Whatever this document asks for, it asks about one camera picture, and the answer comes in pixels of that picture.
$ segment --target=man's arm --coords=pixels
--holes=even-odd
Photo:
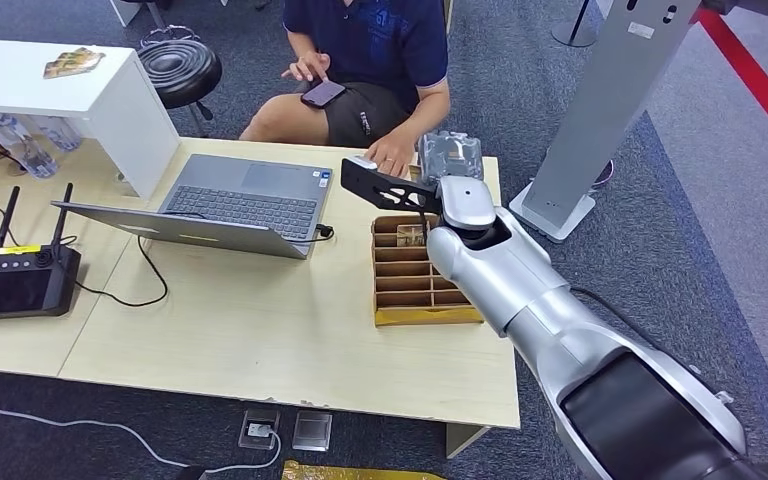
[[[412,137],[413,143],[418,142],[419,137],[440,125],[449,114],[451,107],[449,82],[445,78],[433,87],[416,90],[419,92],[419,104],[416,110],[410,118],[396,127],[396,130],[404,130],[405,135]]]
[[[286,0],[284,2],[284,28],[287,39],[296,54],[298,61],[281,74],[282,77],[293,76],[296,80],[312,82],[315,77],[328,80],[325,72],[331,66],[331,58],[316,51],[311,32],[310,12],[307,0]]]
[[[308,52],[316,51],[316,47],[313,45],[313,40],[311,40],[309,35],[287,30],[287,39],[290,40],[290,46],[293,47],[293,51],[296,52],[296,58],[302,58]]]
[[[405,176],[413,161],[416,142],[449,114],[449,82],[445,78],[433,87],[417,88],[417,91],[419,104],[413,114],[366,152],[366,157],[378,164],[381,173]]]

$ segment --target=stool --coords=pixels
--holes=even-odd
[[[167,110],[189,107],[199,135],[207,138],[199,120],[213,120],[201,103],[222,78],[222,63],[213,50],[194,40],[166,40],[137,52],[148,78]]]
[[[146,48],[149,45],[162,42],[164,40],[195,40],[201,41],[198,35],[189,27],[182,25],[166,25],[163,17],[160,16],[160,10],[153,0],[122,0],[128,3],[144,3],[154,19],[157,28],[147,33],[141,40],[140,46]]]

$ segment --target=clear plastic box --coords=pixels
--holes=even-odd
[[[484,180],[481,140],[466,133],[426,133],[419,140],[420,182],[435,186],[441,177],[456,175]]]

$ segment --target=wooden desk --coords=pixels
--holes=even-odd
[[[335,239],[307,261],[150,242],[166,301],[133,309],[78,292],[66,316],[0,321],[0,370],[436,420],[448,424],[450,457],[489,427],[519,428],[513,349],[489,327],[373,326],[370,225],[388,213],[340,187],[340,161],[354,151],[183,139],[144,207],[112,189],[115,168],[89,144],[44,182],[6,177],[0,162],[0,205],[22,185],[14,232],[47,242],[58,213],[47,205],[67,181],[77,202],[154,210],[191,153],[334,169],[323,222]],[[496,160],[485,169],[499,201]],[[66,233],[81,237],[88,285],[131,302],[160,294],[136,237],[77,215]]]
[[[370,225],[386,213],[339,185],[342,158],[356,152],[187,139],[150,208],[162,203],[191,153],[334,169],[322,221],[335,240],[317,244],[304,262],[152,242],[169,299],[144,309],[100,300],[62,378],[519,428],[513,349],[489,327],[373,326]],[[485,165],[499,201],[496,160]],[[144,301],[161,290],[135,242],[107,289]],[[452,427],[448,453],[477,438],[480,427]]]
[[[87,140],[73,154],[56,158],[60,171],[47,180],[30,175],[10,177],[8,160],[0,160],[0,207],[7,205],[10,190],[19,185],[19,200],[11,223],[16,239],[24,244],[51,242],[59,210],[51,200],[63,198],[66,183],[73,182],[77,202],[141,208],[145,201],[117,193],[116,167],[97,142]],[[78,235],[74,247],[83,259],[79,278],[91,286],[107,283],[130,235],[77,215],[70,215],[64,235]],[[95,306],[97,295],[76,291],[72,310],[61,317],[0,320],[0,370],[57,376]]]

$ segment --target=man's hand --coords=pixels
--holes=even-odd
[[[281,74],[282,77],[292,75],[298,81],[307,80],[312,82],[315,77],[322,81],[328,80],[328,68],[331,66],[331,57],[327,53],[318,53],[313,50],[308,51],[296,63],[291,63],[290,68]]]
[[[397,127],[373,143],[365,156],[378,164],[379,172],[404,177],[413,161],[416,141],[416,135]]]

